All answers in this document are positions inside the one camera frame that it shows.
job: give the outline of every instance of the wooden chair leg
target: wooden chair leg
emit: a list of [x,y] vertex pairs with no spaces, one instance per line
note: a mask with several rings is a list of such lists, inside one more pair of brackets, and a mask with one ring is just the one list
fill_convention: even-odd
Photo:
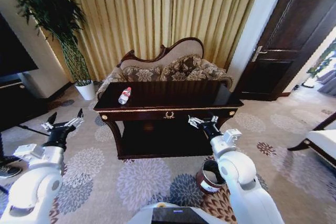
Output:
[[287,150],[293,152],[293,151],[300,151],[300,150],[308,149],[309,143],[310,141],[308,139],[305,139],[301,143],[299,143],[297,146],[294,146],[292,148],[287,148]]

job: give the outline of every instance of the table leg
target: table leg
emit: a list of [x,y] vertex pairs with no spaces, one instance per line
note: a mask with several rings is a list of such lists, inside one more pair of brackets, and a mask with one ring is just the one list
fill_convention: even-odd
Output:
[[115,121],[104,121],[111,129],[114,140],[116,142],[118,157],[122,155],[122,149],[121,149],[121,133],[118,125]]

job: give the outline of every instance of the carpet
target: carpet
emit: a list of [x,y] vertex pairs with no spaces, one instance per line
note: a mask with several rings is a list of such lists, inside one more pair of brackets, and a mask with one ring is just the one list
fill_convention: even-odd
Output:
[[[221,130],[237,128],[243,133],[237,145],[255,162],[259,180],[285,223],[335,223],[335,170],[311,150],[286,148],[297,145],[333,113],[336,99],[300,87],[277,101],[245,100],[244,104]],[[24,123],[43,131],[40,124],[55,111],[62,122],[83,108],[85,121],[68,137],[64,184],[50,211],[51,223],[126,223],[141,207],[158,201],[201,207],[236,223],[227,187],[204,195],[196,186],[195,174],[211,156],[118,160],[113,135],[92,110],[94,105],[72,86],[49,104],[47,114]],[[3,132],[3,141],[10,155],[17,146],[42,144],[46,137],[14,127]],[[17,165],[26,169],[24,162]],[[17,178],[0,184],[9,189]],[[0,214],[7,202],[1,193]]]

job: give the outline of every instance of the door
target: door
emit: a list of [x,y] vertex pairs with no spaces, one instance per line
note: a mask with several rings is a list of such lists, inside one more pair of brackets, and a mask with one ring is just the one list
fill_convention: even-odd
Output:
[[276,100],[336,25],[336,0],[279,0],[235,92]]

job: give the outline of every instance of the baseboard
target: baseboard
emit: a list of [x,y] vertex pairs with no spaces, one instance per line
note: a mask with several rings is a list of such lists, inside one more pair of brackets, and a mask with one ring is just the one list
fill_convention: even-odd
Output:
[[290,95],[290,92],[285,92],[285,93],[281,93],[279,97],[288,97],[289,95]]
[[61,95],[64,91],[66,91],[68,88],[70,88],[73,85],[73,83],[68,82],[67,84],[65,84],[62,88],[60,88],[59,90],[57,90],[54,94],[52,94],[51,96],[49,96],[48,98],[45,98],[44,100],[46,102],[51,102],[53,100],[55,100],[57,97],[59,97],[59,95]]

